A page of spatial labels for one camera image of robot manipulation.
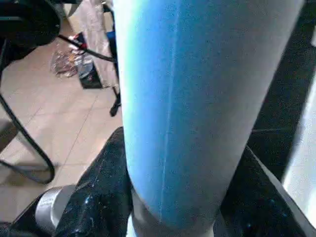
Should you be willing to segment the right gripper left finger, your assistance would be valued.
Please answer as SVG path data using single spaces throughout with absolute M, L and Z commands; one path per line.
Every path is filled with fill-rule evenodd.
M 108 138 L 76 184 L 56 227 L 57 237 L 124 237 L 132 210 L 123 127 Z

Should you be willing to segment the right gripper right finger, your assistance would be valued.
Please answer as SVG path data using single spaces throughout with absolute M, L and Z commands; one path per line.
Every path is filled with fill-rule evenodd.
M 232 237 L 308 237 L 310 222 L 249 147 L 231 180 L 221 214 Z

